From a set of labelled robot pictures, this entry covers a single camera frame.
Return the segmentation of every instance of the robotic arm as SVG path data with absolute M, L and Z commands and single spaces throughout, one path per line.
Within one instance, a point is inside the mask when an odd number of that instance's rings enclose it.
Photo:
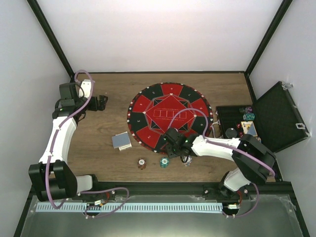
M 202 135 L 198 134 L 192 134 L 186 138 L 175 128 L 169 128 L 165 133 L 164 139 L 168 142 L 166 150 L 169 158 L 180 156 L 184 160 L 188 156 L 213 156 L 235 162 L 238 168 L 227 172 L 219 186 L 221 194 L 227 198 L 249 183 L 265 184 L 270 174 L 270 171 L 258 162 L 228 147 L 242 150 L 270 168 L 272 168 L 276 160 L 275 155 L 269 149 L 249 134 L 245 134 L 240 139 L 207 138 L 211 142 L 223 144 L 226 147 L 210 144 L 205 141 Z
M 99 100 L 97 97 L 91 97 L 86 107 L 66 120 L 69 115 L 82 107 L 90 97 L 92 87 L 90 80 L 84 80 L 81 83 L 79 94 L 76 86 L 78 86 L 76 83 L 66 83 L 59 86 L 61 99 L 57 101 L 55 111 L 52 114 L 53 129 L 47 147 L 39 163 L 31 165 L 29 168 L 29 176 L 40 201 L 48 200 L 45 170 L 49 157 L 51 157 L 49 173 L 54 173 L 55 176 L 49 179 L 49 189 L 53 199 L 72 198 L 77 193 L 92 188 L 91 175 L 75 176 L 67 166 L 68 150 L 71 138 L 80 121 L 79 118 L 82 115 L 84 118 L 87 110 L 105 110 L 108 98 L 103 95 L 99 96 Z

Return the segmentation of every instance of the chip stack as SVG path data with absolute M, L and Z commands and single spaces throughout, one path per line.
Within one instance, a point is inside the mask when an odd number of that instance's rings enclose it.
M 160 160 L 160 167 L 166 168 L 169 165 L 169 159 L 167 157 L 163 157 Z
M 254 121 L 255 120 L 255 114 L 244 114 L 243 120 L 245 121 Z
M 189 166 L 192 163 L 192 157 L 188 156 L 187 161 L 184 164 L 184 166 Z

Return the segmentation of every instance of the red felt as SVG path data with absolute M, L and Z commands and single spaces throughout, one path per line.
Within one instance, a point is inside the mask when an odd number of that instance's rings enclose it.
M 159 128 L 166 132 L 172 118 L 186 107 L 179 102 L 174 96 L 168 96 L 166 99 L 146 111 L 146 117 L 155 121 Z M 192 120 L 194 114 L 192 111 L 184 111 L 172 123 L 172 127 L 179 129 L 185 123 Z
M 209 112 L 208 109 L 206 107 L 205 102 L 202 100 L 202 98 L 194 101 L 191 103 L 192 107 L 198 110 L 201 110 L 206 116 L 209 116 Z
M 150 100 L 145 96 L 141 95 L 134 104 L 133 111 L 134 112 L 143 112 L 147 106 L 150 104 Z
M 170 84 L 162 84 L 161 85 L 161 88 L 162 88 L 162 91 L 165 95 L 167 94 L 174 94 L 174 95 L 180 95 L 180 92 L 182 90 L 182 85 L 179 85 L 179 84 L 173 84 L 172 86 L 170 86 Z
M 149 127 L 142 128 L 141 130 L 137 131 L 136 134 L 139 137 L 147 138 L 146 144 L 151 147 L 155 147 L 160 138 L 160 134 L 150 130 Z

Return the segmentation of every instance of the wooden table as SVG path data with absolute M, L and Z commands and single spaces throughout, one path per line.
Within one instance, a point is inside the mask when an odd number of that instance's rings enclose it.
M 219 182 L 227 171 L 236 168 L 233 162 L 215 157 L 193 158 L 188 167 L 179 158 L 173 158 L 167 168 L 161 168 L 163 155 L 136 142 L 128 130 L 126 115 L 130 101 L 139 91 L 168 81 L 201 92 L 214 113 L 219 105 L 251 104 L 243 74 L 93 74 L 92 77 L 94 95 L 103 94 L 109 100 L 105 111 L 87 112 L 73 135 L 68 165 L 75 175 L 96 174 L 99 181 Z M 132 148 L 120 152 L 113 148 L 112 136 L 125 131 Z M 139 158 L 146 159 L 146 169 L 138 169 Z

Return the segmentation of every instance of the black case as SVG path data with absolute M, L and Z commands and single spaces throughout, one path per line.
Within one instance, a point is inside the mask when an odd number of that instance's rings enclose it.
M 241 106 L 216 107 L 217 119 L 224 138 L 228 128 L 237 128 L 243 121 L 243 114 L 239 112 Z M 262 143 L 272 152 L 279 152 L 308 138 L 309 132 L 295 105 L 288 89 L 279 81 L 252 106 L 255 114 L 254 124 Z

